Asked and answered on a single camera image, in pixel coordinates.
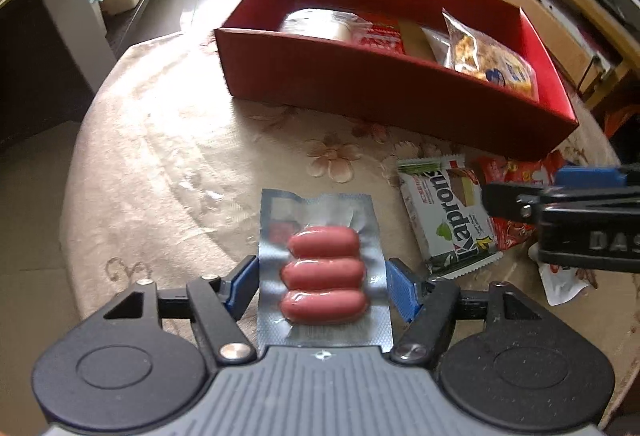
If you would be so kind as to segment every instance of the pink sausage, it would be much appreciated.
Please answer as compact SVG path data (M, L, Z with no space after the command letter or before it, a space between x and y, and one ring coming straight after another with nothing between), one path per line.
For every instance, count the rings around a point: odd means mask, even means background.
M289 291L280 302L280 311L294 324L344 324L362 316L369 307L359 289L322 292Z
M359 288L366 274L364 263L355 257L293 260L280 270L290 290Z
M299 259L358 256L360 238L356 231L348 226L308 226L292 235L287 247Z

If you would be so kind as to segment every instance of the metal bolt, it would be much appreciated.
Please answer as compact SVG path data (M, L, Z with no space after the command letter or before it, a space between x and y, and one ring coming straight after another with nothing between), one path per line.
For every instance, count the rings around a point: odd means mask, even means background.
M251 348L242 342L231 342L220 348L220 356L227 360L242 360L251 355Z
M525 219L527 219L528 217L531 217L531 214L533 214L533 209L531 208L531 205L524 205L520 209L520 215Z
M401 344L396 348L396 355L402 360L420 360L421 358L424 358L426 354L427 348L421 344L416 344L415 342Z

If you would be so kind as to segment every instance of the red plastic bag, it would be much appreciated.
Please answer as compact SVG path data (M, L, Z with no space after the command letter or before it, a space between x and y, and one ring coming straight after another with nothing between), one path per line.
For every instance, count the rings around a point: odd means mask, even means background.
M484 182L493 181L537 185L552 185L558 169L566 164L560 151L551 152L545 159L537 162L520 162L514 160L501 161L494 158L478 158L473 164L476 173L484 178ZM525 242L536 229L533 225L508 221L501 217L492 217L499 250L507 250Z

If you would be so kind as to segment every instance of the beige floral tablecloth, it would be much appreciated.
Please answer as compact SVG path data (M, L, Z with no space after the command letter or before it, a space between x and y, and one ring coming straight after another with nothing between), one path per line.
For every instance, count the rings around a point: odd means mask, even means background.
M581 126L561 145L564 156L617 164L591 115L577 99L574 105ZM257 253L265 187L304 197L370 194L385 256L418 267L395 161L460 151L468 159L479 154L396 127L233 100L213 42L177 34L134 46L95 97L69 172L60 236L79 310L90 315L140 278L168 288L224 275ZM459 281L485 289L494 279L545 303L523 247ZM552 311L612 361L616 392L608 416L638 368L640 279L607 272L596 279L597 290ZM252 338L256 304L240 323ZM166 327L188 336L177 321ZM470 321L455 337L478 329Z

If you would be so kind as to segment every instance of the tablecloth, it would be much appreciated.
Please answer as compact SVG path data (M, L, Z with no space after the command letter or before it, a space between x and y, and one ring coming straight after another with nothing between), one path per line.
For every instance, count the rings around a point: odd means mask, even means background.
M572 98L580 127L562 143L562 154L578 164L617 164L591 115ZM489 113L487 126L498 119ZM137 279L180 287L203 274L225 275L257 253L262 188L303 197L370 194L385 256L418 267L395 161L452 152L468 159L480 153L396 127L232 99L211 38L175 34L134 46L95 96L68 175L60 239L81 315ZM495 279L545 302L523 247L458 281L485 289ZM616 391L607 419L638 368L640 278L596 272L596 279L597 290L552 311L612 361ZM256 306L254 300L239 323L251 339ZM474 322L459 326L455 337L481 329ZM188 324L165 327L189 336Z

